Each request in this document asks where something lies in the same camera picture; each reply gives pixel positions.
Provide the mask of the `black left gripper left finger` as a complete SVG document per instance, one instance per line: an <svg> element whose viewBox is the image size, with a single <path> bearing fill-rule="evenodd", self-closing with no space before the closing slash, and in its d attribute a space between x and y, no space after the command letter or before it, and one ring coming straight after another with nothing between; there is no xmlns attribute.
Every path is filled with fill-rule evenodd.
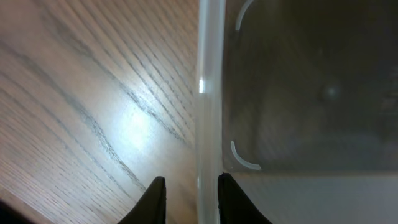
<svg viewBox="0 0 398 224"><path fill-rule="evenodd" d="M156 177L133 209L118 224L166 224L165 177Z"/></svg>

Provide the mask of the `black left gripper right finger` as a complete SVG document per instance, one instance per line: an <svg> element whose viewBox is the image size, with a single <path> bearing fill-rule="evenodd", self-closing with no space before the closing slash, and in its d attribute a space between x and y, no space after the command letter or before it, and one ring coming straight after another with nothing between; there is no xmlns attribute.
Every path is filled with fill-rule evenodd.
<svg viewBox="0 0 398 224"><path fill-rule="evenodd" d="M218 177L218 208L221 224L272 224L229 173Z"/></svg>

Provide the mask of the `clear plastic storage container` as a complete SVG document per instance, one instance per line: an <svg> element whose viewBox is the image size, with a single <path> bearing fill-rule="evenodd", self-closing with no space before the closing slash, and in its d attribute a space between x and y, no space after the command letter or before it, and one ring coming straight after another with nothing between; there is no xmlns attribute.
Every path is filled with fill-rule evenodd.
<svg viewBox="0 0 398 224"><path fill-rule="evenodd" d="M229 173L272 223L397 222L397 2L200 1L197 213Z"/></svg>

